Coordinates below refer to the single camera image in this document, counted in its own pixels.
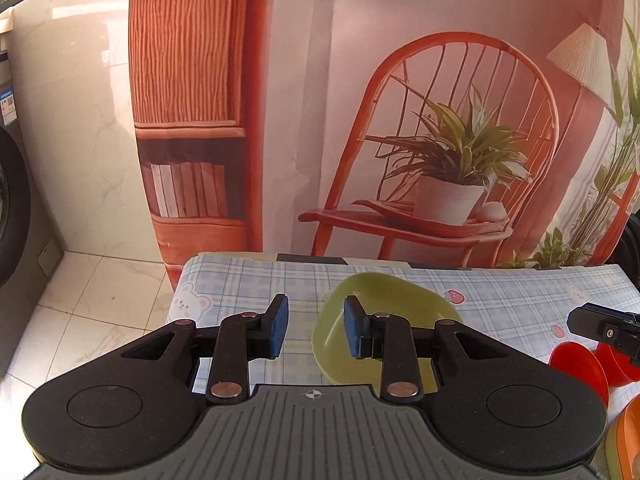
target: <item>washing machine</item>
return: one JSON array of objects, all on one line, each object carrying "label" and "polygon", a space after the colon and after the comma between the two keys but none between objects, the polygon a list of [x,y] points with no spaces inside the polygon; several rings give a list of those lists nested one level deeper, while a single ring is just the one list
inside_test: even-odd
[{"label": "washing machine", "polygon": [[0,52],[0,378],[62,259],[29,168],[15,110],[9,57]]}]

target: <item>marble wall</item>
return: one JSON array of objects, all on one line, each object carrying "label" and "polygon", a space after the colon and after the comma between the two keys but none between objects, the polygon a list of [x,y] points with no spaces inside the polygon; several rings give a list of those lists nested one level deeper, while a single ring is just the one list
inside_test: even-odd
[{"label": "marble wall", "polygon": [[24,0],[7,45],[31,169],[65,249],[159,262],[133,131],[128,0]]}]

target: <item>lampshade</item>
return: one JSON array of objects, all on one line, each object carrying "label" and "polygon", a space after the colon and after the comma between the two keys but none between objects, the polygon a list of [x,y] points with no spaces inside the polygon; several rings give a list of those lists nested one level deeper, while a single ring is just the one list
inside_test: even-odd
[{"label": "lampshade", "polygon": [[607,40],[583,23],[546,58],[591,90],[613,109]]}]

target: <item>cabinet door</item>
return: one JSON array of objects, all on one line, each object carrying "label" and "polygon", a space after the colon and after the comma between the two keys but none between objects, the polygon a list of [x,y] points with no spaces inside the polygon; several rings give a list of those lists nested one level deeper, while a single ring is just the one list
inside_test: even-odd
[{"label": "cabinet door", "polygon": [[242,137],[246,0],[130,0],[139,137]]}]

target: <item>chair backrest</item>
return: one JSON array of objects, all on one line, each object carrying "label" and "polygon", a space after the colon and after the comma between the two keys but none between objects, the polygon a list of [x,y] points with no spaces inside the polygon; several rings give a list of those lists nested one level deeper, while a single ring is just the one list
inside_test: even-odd
[{"label": "chair backrest", "polygon": [[[472,85],[486,109],[495,111],[495,122],[525,139],[524,166],[531,181],[495,185],[487,198],[501,202],[513,220],[551,164],[558,144],[558,110],[544,75],[527,56],[504,41],[474,32],[425,36],[397,49],[378,66],[362,97],[325,208],[337,208],[361,148],[373,142],[365,136],[423,135],[418,117],[431,112],[427,100],[447,104],[466,118]],[[417,175],[390,176],[392,167],[387,158],[377,200],[402,200],[415,183]]]}]

